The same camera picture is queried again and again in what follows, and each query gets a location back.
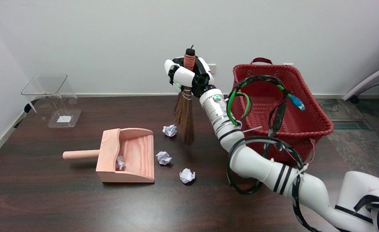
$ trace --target transparent container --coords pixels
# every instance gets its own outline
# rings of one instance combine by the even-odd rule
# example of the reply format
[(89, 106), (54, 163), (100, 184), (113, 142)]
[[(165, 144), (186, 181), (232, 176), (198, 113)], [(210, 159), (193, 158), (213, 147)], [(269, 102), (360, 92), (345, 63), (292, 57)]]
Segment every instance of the transparent container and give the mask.
[(73, 127), (81, 114), (67, 78), (64, 74), (37, 75), (21, 92), (48, 127)]

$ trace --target red woven basket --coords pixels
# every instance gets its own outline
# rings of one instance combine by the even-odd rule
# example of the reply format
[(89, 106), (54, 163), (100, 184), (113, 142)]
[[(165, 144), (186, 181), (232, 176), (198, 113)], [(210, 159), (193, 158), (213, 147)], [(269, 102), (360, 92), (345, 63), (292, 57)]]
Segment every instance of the red woven basket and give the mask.
[[(253, 62), (265, 62), (270, 65), (254, 65)], [(256, 58), (251, 64), (240, 64), (233, 68), (234, 86), (251, 75), (273, 75), (279, 78), (285, 88), (292, 91), (305, 105), (305, 110), (301, 111), (294, 107), (287, 100), (284, 120), (281, 129), (276, 137), (294, 147), (301, 155), (302, 159), (307, 160), (313, 146), (322, 136), (332, 133), (333, 124), (328, 116), (323, 112), (319, 104), (310, 93), (299, 71), (293, 66), (272, 65), (269, 59)], [(273, 84), (258, 81), (248, 84), (241, 89), (252, 101), (252, 111), (242, 122), (242, 130), (248, 130), (262, 126), (245, 133), (245, 136), (268, 135), (268, 119), (270, 111), (282, 99), (281, 91)], [(239, 119), (246, 108), (244, 97), (235, 98), (232, 103), (232, 113)], [(262, 143), (248, 144), (256, 152), (262, 154)], [(275, 146), (271, 146), (268, 159), (274, 158), (277, 162), (296, 163), (295, 160), (285, 151), (278, 151)]]

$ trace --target wall outlet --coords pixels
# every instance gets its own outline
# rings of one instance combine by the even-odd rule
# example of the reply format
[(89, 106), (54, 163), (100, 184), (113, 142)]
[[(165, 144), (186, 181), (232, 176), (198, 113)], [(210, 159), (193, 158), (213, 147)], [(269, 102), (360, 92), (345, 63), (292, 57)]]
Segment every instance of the wall outlet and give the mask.
[(216, 63), (209, 63), (208, 66), (211, 70), (211, 74), (215, 74), (216, 73)]

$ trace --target wooden dustpan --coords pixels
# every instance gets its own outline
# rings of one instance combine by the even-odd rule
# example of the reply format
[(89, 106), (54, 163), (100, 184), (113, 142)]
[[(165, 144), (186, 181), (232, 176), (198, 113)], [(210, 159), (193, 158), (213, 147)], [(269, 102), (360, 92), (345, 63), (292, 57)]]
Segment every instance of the wooden dustpan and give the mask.
[[(124, 170), (116, 170), (116, 158), (123, 157)], [(96, 173), (102, 182), (153, 183), (154, 133), (142, 128), (105, 130), (101, 148), (89, 151), (65, 151), (64, 159), (98, 157)]]

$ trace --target white robotic arm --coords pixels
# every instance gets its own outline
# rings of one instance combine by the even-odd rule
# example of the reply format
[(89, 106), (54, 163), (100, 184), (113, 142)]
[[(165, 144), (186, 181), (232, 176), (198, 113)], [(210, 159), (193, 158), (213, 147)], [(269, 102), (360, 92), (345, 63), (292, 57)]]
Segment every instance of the white robotic arm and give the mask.
[[(197, 75), (172, 60), (165, 62), (165, 70), (171, 78), (170, 82), (201, 90), (197, 92), (197, 95), (200, 95), (200, 103), (208, 115), (220, 144), (228, 152), (235, 148), (229, 163), (230, 168), (242, 177), (255, 178), (274, 192), (291, 198), (297, 219), (303, 226), (305, 222), (296, 212), (298, 198), (300, 204), (312, 209), (339, 231), (379, 232), (379, 208), (368, 210), (362, 207), (355, 210), (355, 207), (363, 201), (374, 202), (374, 197), (379, 198), (379, 178), (354, 171), (346, 173), (338, 202), (335, 207), (331, 207), (327, 189), (319, 178), (304, 173), (305, 169), (299, 171), (274, 160), (267, 160), (246, 146), (249, 141), (238, 142), (244, 139), (244, 134), (240, 126), (234, 125), (229, 120), (224, 95), (211, 82), (204, 83), (201, 87), (194, 86), (193, 80)], [(295, 199), (293, 182), (297, 175), (300, 175), (301, 183), (298, 198)]]

